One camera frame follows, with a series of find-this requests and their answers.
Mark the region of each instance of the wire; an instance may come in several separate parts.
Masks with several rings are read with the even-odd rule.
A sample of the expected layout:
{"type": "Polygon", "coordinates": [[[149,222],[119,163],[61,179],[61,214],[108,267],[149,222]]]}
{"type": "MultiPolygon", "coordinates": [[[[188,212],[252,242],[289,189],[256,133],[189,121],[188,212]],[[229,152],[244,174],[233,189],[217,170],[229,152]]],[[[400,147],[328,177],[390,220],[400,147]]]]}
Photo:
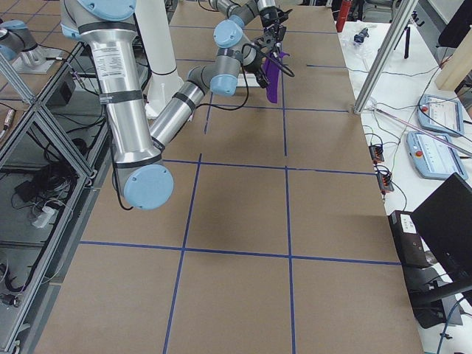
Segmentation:
{"type": "MultiPolygon", "coordinates": [[[[64,52],[66,52],[67,54],[69,54],[69,55],[71,56],[71,59],[75,60],[75,62],[77,63],[77,65],[80,67],[80,70],[82,70],[84,74],[86,73],[86,70],[84,70],[82,64],[80,64],[80,61],[76,58],[77,53],[72,54],[70,51],[68,51],[68,50],[66,50],[66,49],[57,48],[57,47],[55,47],[55,46],[45,46],[44,44],[41,44],[41,46],[43,46],[44,48],[57,49],[57,50],[62,50],[62,51],[64,51],[64,52]]],[[[90,82],[91,87],[92,87],[94,90],[96,90],[96,88],[95,88],[95,86],[94,86],[94,83],[92,82],[92,80],[90,79],[90,77],[87,77],[87,78],[88,78],[88,81],[90,82]]],[[[95,96],[99,96],[99,94],[98,94],[97,92],[90,91],[90,90],[87,89],[85,86],[83,86],[80,81],[79,81],[79,85],[80,85],[80,87],[81,87],[82,89],[84,89],[84,90],[87,91],[88,93],[93,94],[93,95],[95,95],[95,96]]]]}
{"type": "Polygon", "coordinates": [[[390,181],[390,183],[392,183],[395,187],[397,187],[398,190],[401,191],[401,194],[403,194],[403,197],[405,198],[405,205],[403,206],[403,209],[401,210],[402,212],[404,212],[406,209],[406,205],[408,204],[408,198],[406,197],[405,192],[401,188],[399,188],[398,184],[396,184],[394,181],[390,181]]]}
{"type": "Polygon", "coordinates": [[[206,7],[204,7],[204,6],[200,3],[200,0],[198,0],[198,6],[201,7],[202,9],[204,9],[205,11],[208,11],[209,13],[219,13],[219,12],[220,12],[220,11],[218,11],[218,10],[207,9],[206,7]]]}
{"type": "Polygon", "coordinates": [[[67,119],[67,120],[69,120],[69,121],[71,121],[71,122],[73,122],[73,123],[75,123],[75,124],[77,124],[77,125],[82,125],[82,126],[86,126],[86,127],[90,125],[90,124],[84,124],[84,123],[78,122],[77,120],[74,120],[74,119],[72,119],[72,118],[66,116],[65,114],[53,113],[52,115],[53,115],[53,116],[63,117],[64,119],[67,119]]]}
{"type": "Polygon", "coordinates": [[[233,107],[233,108],[227,108],[227,107],[221,107],[220,105],[216,105],[214,103],[200,103],[199,105],[197,105],[195,107],[195,111],[202,107],[202,106],[209,106],[209,107],[214,107],[214,108],[217,108],[217,109],[221,109],[223,111],[236,111],[242,107],[244,107],[246,105],[246,103],[248,102],[248,99],[249,99],[249,84],[248,84],[248,79],[246,77],[246,72],[244,71],[243,69],[243,76],[244,76],[244,83],[246,84],[246,98],[244,99],[243,103],[241,103],[238,107],[233,107]]]}
{"type": "Polygon", "coordinates": [[[383,132],[385,132],[385,133],[387,133],[387,134],[390,134],[391,136],[393,136],[394,138],[396,138],[396,140],[398,140],[398,142],[391,142],[391,143],[396,144],[396,145],[400,144],[401,138],[398,137],[398,136],[396,136],[395,134],[389,132],[387,129],[383,129],[383,128],[381,127],[380,123],[378,122],[377,114],[375,114],[375,111],[372,111],[372,114],[373,114],[373,116],[374,116],[374,120],[375,120],[375,122],[377,123],[378,128],[379,128],[381,131],[383,131],[383,132]]]}
{"type": "Polygon", "coordinates": [[[291,69],[284,63],[278,61],[278,60],[275,60],[273,59],[269,54],[267,53],[264,53],[258,46],[255,46],[254,44],[251,44],[251,43],[246,43],[243,45],[243,48],[241,49],[241,52],[244,52],[244,47],[245,46],[248,46],[252,49],[254,49],[256,52],[259,52],[265,59],[271,61],[277,68],[279,68],[279,70],[289,76],[289,77],[295,77],[295,74],[294,72],[291,71],[291,69]]]}
{"type": "Polygon", "coordinates": [[[436,354],[440,354],[440,351],[441,351],[441,346],[443,345],[443,339],[445,337],[445,332],[446,330],[448,329],[448,326],[449,326],[449,321],[451,320],[451,317],[452,317],[452,313],[454,312],[454,310],[456,310],[456,307],[459,306],[459,303],[467,298],[469,298],[470,296],[463,296],[461,299],[457,300],[456,303],[454,304],[454,306],[451,308],[451,310],[449,311],[449,314],[448,314],[448,318],[445,320],[445,324],[444,324],[444,329],[442,330],[441,332],[441,339],[440,339],[440,343],[438,344],[437,346],[437,351],[436,351],[436,354]]]}
{"type": "Polygon", "coordinates": [[[13,108],[11,105],[8,105],[8,104],[6,104],[6,103],[0,102],[0,105],[4,105],[5,107],[7,107],[7,108],[9,108],[9,109],[13,109],[13,110],[14,110],[14,108],[13,108]]]}
{"type": "MultiPolygon", "coordinates": [[[[348,68],[348,67],[346,67],[346,69],[349,70],[350,72],[362,72],[364,74],[369,74],[369,72],[365,71],[365,70],[351,69],[351,68],[348,68]]],[[[438,69],[438,66],[435,66],[433,69],[429,69],[427,72],[418,72],[416,74],[403,74],[401,72],[381,72],[381,74],[415,77],[415,76],[419,76],[419,75],[429,74],[430,72],[432,72],[435,69],[438,69]]]]}

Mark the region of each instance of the monitor stand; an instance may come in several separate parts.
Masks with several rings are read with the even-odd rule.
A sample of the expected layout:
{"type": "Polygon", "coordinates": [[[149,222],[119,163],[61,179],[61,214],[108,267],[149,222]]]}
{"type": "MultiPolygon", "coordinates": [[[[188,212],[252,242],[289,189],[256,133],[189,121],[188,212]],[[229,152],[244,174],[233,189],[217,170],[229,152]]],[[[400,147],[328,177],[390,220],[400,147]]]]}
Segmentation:
{"type": "MultiPolygon", "coordinates": [[[[447,285],[446,282],[443,282],[438,277],[438,273],[432,267],[418,269],[404,266],[403,275],[410,296],[418,293],[418,291],[427,292],[431,290],[432,286],[429,284],[425,285],[426,282],[431,282],[431,284],[434,284],[434,287],[447,285]]],[[[423,328],[430,328],[440,323],[444,323],[456,301],[456,297],[450,295],[418,307],[412,304],[414,317],[423,328]]],[[[452,313],[449,324],[462,325],[459,306],[452,313]]]]}

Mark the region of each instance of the light blue joint cap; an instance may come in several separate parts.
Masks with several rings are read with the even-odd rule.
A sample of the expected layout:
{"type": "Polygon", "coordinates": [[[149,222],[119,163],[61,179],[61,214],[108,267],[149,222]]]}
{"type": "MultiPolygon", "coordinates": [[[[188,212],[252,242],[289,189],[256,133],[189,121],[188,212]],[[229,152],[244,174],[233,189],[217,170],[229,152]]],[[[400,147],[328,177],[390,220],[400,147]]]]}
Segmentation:
{"type": "Polygon", "coordinates": [[[76,29],[65,26],[63,24],[60,24],[60,26],[62,27],[62,34],[64,35],[64,37],[73,39],[74,41],[82,40],[82,38],[80,37],[79,31],[77,31],[76,29]]]}
{"type": "Polygon", "coordinates": [[[174,179],[161,164],[149,164],[134,171],[125,184],[124,197],[133,207],[159,208],[172,195],[174,179]]]}
{"type": "Polygon", "coordinates": [[[232,96],[236,92],[237,77],[230,74],[219,74],[209,82],[210,90],[220,96],[232,96]]]}
{"type": "Polygon", "coordinates": [[[84,9],[106,21],[123,21],[134,14],[136,0],[77,0],[84,9]]]}
{"type": "Polygon", "coordinates": [[[220,22],[213,32],[213,39],[220,48],[231,48],[243,37],[243,30],[234,21],[220,22]]]}
{"type": "Polygon", "coordinates": [[[245,26],[243,19],[241,17],[239,17],[238,15],[231,15],[229,17],[229,20],[235,22],[236,25],[238,25],[241,28],[244,28],[244,26],[245,26]]]}
{"type": "Polygon", "coordinates": [[[7,59],[8,61],[16,58],[16,53],[13,50],[8,48],[7,46],[2,46],[1,44],[0,44],[0,53],[2,53],[5,59],[7,59]]]}
{"type": "Polygon", "coordinates": [[[25,30],[27,25],[20,20],[10,20],[10,21],[5,21],[2,24],[0,24],[0,27],[3,27],[7,30],[25,30]]]}

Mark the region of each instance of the red fire extinguisher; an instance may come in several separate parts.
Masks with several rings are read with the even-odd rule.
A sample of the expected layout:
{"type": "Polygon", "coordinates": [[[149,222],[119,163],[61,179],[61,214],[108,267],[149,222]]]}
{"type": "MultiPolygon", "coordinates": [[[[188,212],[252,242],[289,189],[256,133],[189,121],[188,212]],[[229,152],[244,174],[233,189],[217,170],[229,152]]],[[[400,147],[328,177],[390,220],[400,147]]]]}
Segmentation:
{"type": "Polygon", "coordinates": [[[338,33],[342,32],[344,28],[344,23],[347,20],[349,15],[349,10],[351,8],[353,0],[342,0],[341,8],[339,9],[338,21],[336,22],[336,30],[338,33]]]}

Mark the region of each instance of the black monitor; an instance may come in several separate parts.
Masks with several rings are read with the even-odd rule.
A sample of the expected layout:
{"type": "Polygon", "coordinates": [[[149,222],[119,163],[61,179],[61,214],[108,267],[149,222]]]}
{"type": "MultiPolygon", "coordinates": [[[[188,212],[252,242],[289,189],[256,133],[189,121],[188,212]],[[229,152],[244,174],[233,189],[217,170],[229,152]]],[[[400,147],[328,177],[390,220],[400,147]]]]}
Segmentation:
{"type": "Polygon", "coordinates": [[[454,173],[411,217],[418,234],[453,280],[410,294],[413,308],[459,293],[472,305],[472,188],[454,173]]]}

